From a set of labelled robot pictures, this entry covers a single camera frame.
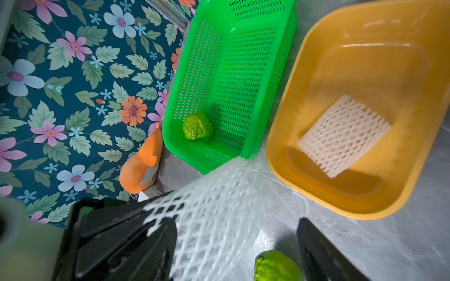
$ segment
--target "mesh basket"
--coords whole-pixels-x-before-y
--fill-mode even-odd
[[[255,156],[296,27],[294,0],[201,2],[167,106],[167,148],[203,174]],[[183,121],[194,112],[212,123],[208,142],[184,137]]]

